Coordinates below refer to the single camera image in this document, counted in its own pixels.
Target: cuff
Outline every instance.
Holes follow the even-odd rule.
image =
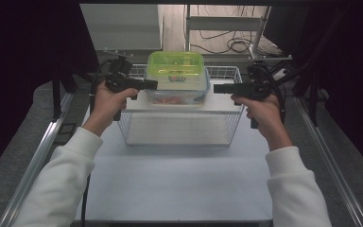
[[[100,137],[82,127],[78,127],[75,134],[63,147],[71,149],[75,153],[82,154],[87,158],[94,159],[102,143],[103,141]]]
[[[270,177],[307,170],[297,147],[275,149],[267,154],[266,159]]]

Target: metal wire cage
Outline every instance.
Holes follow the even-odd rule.
[[[130,76],[142,79],[146,69],[145,64],[133,65]],[[237,67],[207,66],[206,70],[211,83],[241,82]],[[125,110],[118,124],[128,145],[229,146],[243,107],[233,106],[230,96],[216,95],[212,90],[207,94],[205,108]],[[221,99],[232,106],[218,104]]]

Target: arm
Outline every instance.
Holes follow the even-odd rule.
[[[262,102],[240,96],[232,99],[246,105],[247,117],[258,121],[258,130],[267,139],[273,221],[276,227],[331,226],[326,203],[314,173],[303,164],[299,149],[293,147],[279,116],[277,98]]]
[[[87,177],[114,114],[126,108],[126,97],[135,89],[113,94],[103,83],[98,86],[95,109],[63,147],[57,147],[26,196],[13,226],[70,226],[84,192]]]

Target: lime green container lid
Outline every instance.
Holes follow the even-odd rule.
[[[150,76],[199,76],[203,70],[203,57],[194,52],[156,51],[147,64]]]

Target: person's left hand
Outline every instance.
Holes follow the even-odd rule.
[[[113,116],[119,110],[126,109],[126,98],[136,96],[137,89],[129,88],[120,93],[113,93],[105,86],[105,81],[96,88],[95,106],[82,128],[101,136],[102,132],[113,122]]]

